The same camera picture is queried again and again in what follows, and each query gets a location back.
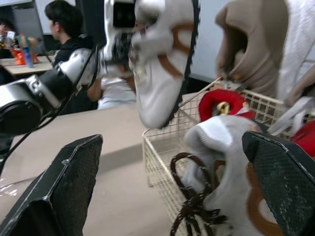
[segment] shoelace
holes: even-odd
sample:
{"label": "shoelace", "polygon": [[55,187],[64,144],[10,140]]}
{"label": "shoelace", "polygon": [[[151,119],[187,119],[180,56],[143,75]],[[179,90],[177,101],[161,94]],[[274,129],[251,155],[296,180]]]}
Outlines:
{"label": "shoelace", "polygon": [[[199,193],[196,193],[191,187],[186,188],[177,174],[176,162],[184,158],[188,158],[199,165],[206,178],[205,188]],[[226,216],[219,215],[220,209],[206,210],[203,207],[204,199],[213,191],[211,188],[211,177],[207,171],[207,167],[196,156],[182,152],[172,158],[171,172],[175,182],[179,186],[179,189],[186,198],[186,201],[183,203],[183,207],[173,223],[170,236],[175,236],[183,219],[185,219],[188,236],[193,235],[191,226],[194,227],[196,235],[201,236],[201,230],[195,216],[199,216],[202,219],[207,235],[214,236],[210,226],[222,224],[226,220]]]}

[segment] red object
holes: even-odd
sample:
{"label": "red object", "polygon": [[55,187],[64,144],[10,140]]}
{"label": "red object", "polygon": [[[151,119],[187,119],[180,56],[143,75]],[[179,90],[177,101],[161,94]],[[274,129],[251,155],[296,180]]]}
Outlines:
{"label": "red object", "polygon": [[315,157],[315,121],[307,122],[292,138],[308,155]]}
{"label": "red object", "polygon": [[199,103],[199,114],[201,121],[206,121],[213,116],[213,109],[221,102],[227,102],[230,105],[229,115],[238,115],[249,119],[254,119],[255,114],[247,111],[238,114],[241,109],[246,108],[246,99],[237,92],[216,89],[206,93]]}

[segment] black mesh panel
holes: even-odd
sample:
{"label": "black mesh panel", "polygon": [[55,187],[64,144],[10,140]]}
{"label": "black mesh panel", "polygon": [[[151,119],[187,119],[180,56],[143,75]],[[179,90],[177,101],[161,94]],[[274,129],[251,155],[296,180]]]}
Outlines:
{"label": "black mesh panel", "polygon": [[315,162],[295,143],[247,132],[243,149],[285,236],[313,236]]}

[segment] white wire basket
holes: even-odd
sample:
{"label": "white wire basket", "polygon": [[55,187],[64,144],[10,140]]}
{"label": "white wire basket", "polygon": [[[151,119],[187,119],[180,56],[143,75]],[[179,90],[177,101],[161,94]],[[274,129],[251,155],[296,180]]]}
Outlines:
{"label": "white wire basket", "polygon": [[[143,159],[148,184],[158,190],[172,222],[181,210],[185,198],[173,180],[170,162],[178,153],[189,152],[182,142],[183,137],[190,128],[200,122],[198,105],[201,98],[208,92],[208,89],[216,87],[221,88],[221,84],[212,83],[184,101],[173,121],[163,130],[149,129],[143,133]],[[268,127],[284,111],[283,103],[273,98],[249,90],[244,90],[242,95],[248,101],[250,109],[255,112],[255,120]],[[289,138],[288,131],[280,134],[280,137]],[[177,162],[176,169],[180,176],[185,171],[186,162]],[[183,223],[179,227],[177,235],[187,235]]]}

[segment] table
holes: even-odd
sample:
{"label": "table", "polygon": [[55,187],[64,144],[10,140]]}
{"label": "table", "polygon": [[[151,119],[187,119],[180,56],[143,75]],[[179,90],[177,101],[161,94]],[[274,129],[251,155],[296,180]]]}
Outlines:
{"label": "table", "polygon": [[34,68],[28,68],[26,65],[17,65],[15,59],[1,59],[1,64],[15,76],[31,75],[43,73],[52,68],[46,57],[38,57],[40,63],[34,64]]}
{"label": "table", "polygon": [[64,145],[102,134],[103,150],[84,235],[169,235],[166,209],[158,193],[148,187],[144,173],[144,130],[134,105],[58,117],[16,149],[0,186],[41,174]]}

